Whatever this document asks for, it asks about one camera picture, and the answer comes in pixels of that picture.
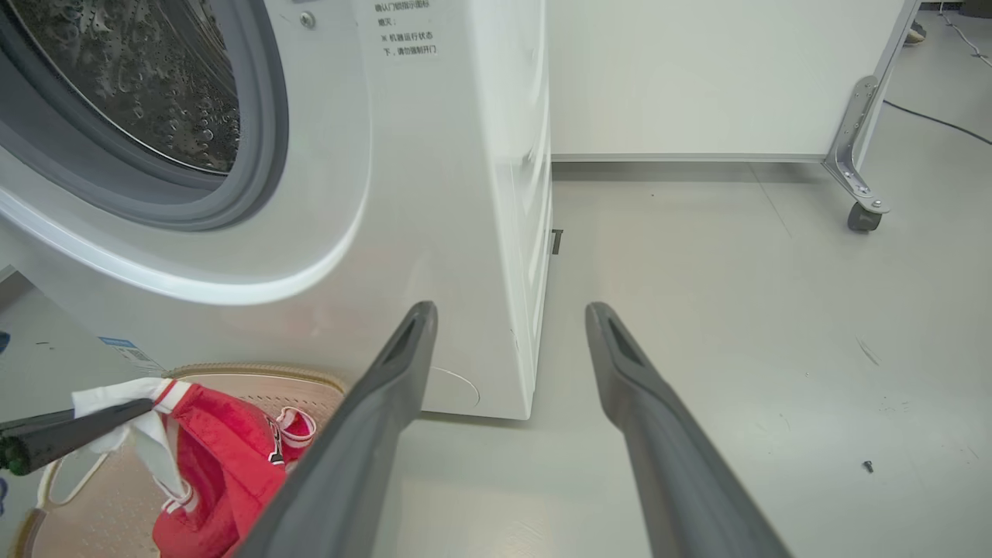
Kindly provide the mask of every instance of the washing machine drum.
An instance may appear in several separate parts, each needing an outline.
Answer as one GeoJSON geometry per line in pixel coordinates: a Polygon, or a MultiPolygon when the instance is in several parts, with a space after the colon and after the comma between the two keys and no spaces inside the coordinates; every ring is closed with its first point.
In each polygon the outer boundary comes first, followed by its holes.
{"type": "Polygon", "coordinates": [[[261,2],[0,5],[0,119],[11,128],[0,141],[36,172],[101,209],[183,230],[230,225],[271,195],[286,93],[276,49],[252,44],[274,45],[261,2]],[[215,9],[241,25],[221,34],[215,9]],[[240,53],[240,83],[225,42],[240,53]],[[257,122],[243,145],[246,120],[257,122]],[[238,155],[252,163],[225,181],[238,155]]]}

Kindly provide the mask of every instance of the beige laundry basket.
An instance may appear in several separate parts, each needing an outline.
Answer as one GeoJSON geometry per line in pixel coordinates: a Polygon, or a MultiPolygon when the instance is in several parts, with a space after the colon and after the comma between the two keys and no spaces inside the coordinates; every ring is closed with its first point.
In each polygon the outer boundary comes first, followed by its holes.
{"type": "MultiPolygon", "coordinates": [[[[322,427],[344,399],[336,378],[270,364],[197,364],[170,377],[198,383],[253,403],[278,416],[283,407],[306,411],[322,427]]],[[[164,497],[130,445],[100,458],[64,502],[52,501],[61,461],[48,466],[38,489],[38,508],[25,520],[12,558],[68,556],[156,557],[152,527],[164,497]]]]}

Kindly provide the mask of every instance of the washing machine door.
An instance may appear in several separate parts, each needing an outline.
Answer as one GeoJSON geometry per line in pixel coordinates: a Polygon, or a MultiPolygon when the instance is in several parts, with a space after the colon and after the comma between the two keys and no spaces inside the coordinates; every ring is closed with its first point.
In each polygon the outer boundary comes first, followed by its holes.
{"type": "Polygon", "coordinates": [[[5,242],[215,305],[319,280],[362,214],[370,124],[350,3],[309,7],[0,0],[5,242]]]}

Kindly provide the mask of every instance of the white washing machine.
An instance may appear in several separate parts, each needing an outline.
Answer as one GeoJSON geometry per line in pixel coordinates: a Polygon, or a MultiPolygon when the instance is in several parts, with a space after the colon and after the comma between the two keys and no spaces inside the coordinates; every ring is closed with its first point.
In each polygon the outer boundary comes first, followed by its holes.
{"type": "Polygon", "coordinates": [[[433,300],[425,409],[530,416],[544,0],[0,4],[0,242],[95,336],[355,380],[433,300]]]}

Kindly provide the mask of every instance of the white towel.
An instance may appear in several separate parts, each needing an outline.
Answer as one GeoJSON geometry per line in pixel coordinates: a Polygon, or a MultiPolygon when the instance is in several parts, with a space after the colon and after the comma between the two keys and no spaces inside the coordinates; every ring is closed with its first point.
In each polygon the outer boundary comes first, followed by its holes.
{"type": "MultiPolygon", "coordinates": [[[[141,378],[116,385],[97,387],[72,394],[75,416],[84,417],[107,407],[121,405],[135,399],[157,400],[171,380],[161,378],[141,378]]],[[[169,392],[168,399],[182,397],[189,388],[185,382],[177,382],[169,392]]],[[[171,498],[184,500],[188,496],[189,484],[180,477],[176,463],[175,448],[170,444],[166,429],[159,413],[145,413],[118,426],[109,434],[91,442],[87,448],[98,454],[112,452],[121,447],[128,435],[135,436],[135,450],[145,467],[158,481],[159,486],[171,498]]]]}

